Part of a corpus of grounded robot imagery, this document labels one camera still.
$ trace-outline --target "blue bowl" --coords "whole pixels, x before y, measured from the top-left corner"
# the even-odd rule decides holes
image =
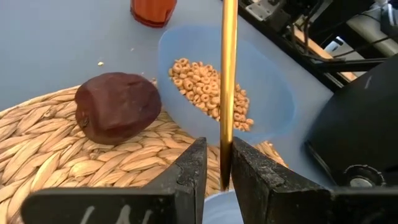
[[[158,77],[162,103],[170,117],[195,138],[206,137],[218,146],[220,124],[203,114],[180,94],[169,79],[174,60],[187,58],[202,61],[217,70],[221,65],[221,28],[213,26],[180,26],[167,30],[159,41]],[[251,145],[269,140],[289,128],[295,113],[292,93],[275,65],[255,47],[238,40],[236,83],[250,99],[247,118],[254,120],[250,132],[234,130],[234,136]]]
[[[205,199],[202,224],[243,224],[234,190],[218,193]]]

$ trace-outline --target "wooden skewer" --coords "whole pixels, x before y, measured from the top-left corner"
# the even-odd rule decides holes
[[[221,43],[221,116],[220,116],[220,173],[221,190],[229,189],[233,138],[234,90],[236,72],[236,42],[238,1],[223,1]]]

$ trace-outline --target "dried fruit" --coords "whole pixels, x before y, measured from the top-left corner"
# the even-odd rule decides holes
[[[159,115],[156,87],[144,77],[104,73],[76,92],[76,120],[86,136],[100,144],[119,144],[140,133]]]

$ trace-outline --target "wicker placemat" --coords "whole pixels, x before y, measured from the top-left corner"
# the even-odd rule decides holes
[[[78,86],[0,112],[0,224],[21,223],[29,193],[47,187],[139,187],[193,141],[164,111],[138,136],[108,146],[88,140],[75,121]],[[272,145],[256,146],[285,165]],[[206,195],[219,190],[219,149],[208,147]]]

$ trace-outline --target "cable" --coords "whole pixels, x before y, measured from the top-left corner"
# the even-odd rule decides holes
[[[380,23],[380,20],[378,20],[378,19],[376,19],[375,17],[370,16],[370,15],[368,15],[368,14],[360,13],[360,14],[358,14],[357,16],[366,16],[366,17],[369,17],[369,18],[371,18],[371,19],[377,21],[378,23]]]
[[[359,50],[363,50],[363,49],[366,49],[366,48],[368,48],[368,47],[372,47],[372,46],[375,45],[375,44],[378,44],[378,43],[380,43],[380,42],[383,42],[383,41],[385,41],[385,40],[388,40],[388,39],[391,39],[391,38],[394,38],[394,37],[398,37],[398,34],[394,34],[394,35],[390,35],[390,36],[385,37],[385,38],[381,38],[381,39],[376,40],[376,41],[374,41],[374,42],[370,42],[370,43],[368,43],[368,44],[365,44],[365,45],[362,45],[362,46],[360,46],[360,47],[357,47],[357,48],[355,48],[354,50],[350,50],[350,51],[348,51],[348,52],[345,52],[345,53],[342,53],[342,54],[339,54],[339,55],[335,55],[334,57],[337,58],[337,57],[345,56],[345,55],[351,54],[351,53],[353,53],[353,52],[357,52],[357,51],[359,51]]]
[[[332,30],[332,29],[334,29],[334,28],[336,28],[336,27],[338,27],[338,26],[340,26],[340,25],[342,25],[342,24],[348,22],[350,19],[354,19],[355,17],[358,17],[358,16],[370,17],[370,18],[374,19],[375,21],[380,22],[380,20],[376,19],[376,18],[373,17],[373,16],[370,16],[370,15],[368,15],[368,14],[365,14],[365,13],[367,13],[367,12],[363,12],[363,13],[357,14],[357,15],[352,16],[352,17],[350,17],[350,18],[348,18],[348,19],[345,19],[345,20],[343,20],[343,21],[341,21],[341,22],[339,22],[339,23],[337,23],[337,24],[335,24],[335,25],[333,25],[333,26],[331,26],[331,27],[329,27],[329,28],[320,30],[320,31],[314,33],[313,36],[317,36],[317,35],[319,35],[319,34],[322,34],[322,33],[324,33],[324,32],[327,32],[327,31],[329,31],[329,30]]]
[[[309,39],[309,25],[310,25],[310,19],[311,17],[313,17],[313,15],[315,15],[315,13],[317,13],[317,11],[319,10],[319,8],[321,8],[322,5],[322,1],[317,1],[317,3],[315,4],[315,6],[311,9],[310,14],[307,16],[307,18],[305,18],[304,20],[304,46],[305,46],[305,50],[304,50],[304,54],[308,55],[308,39]]]

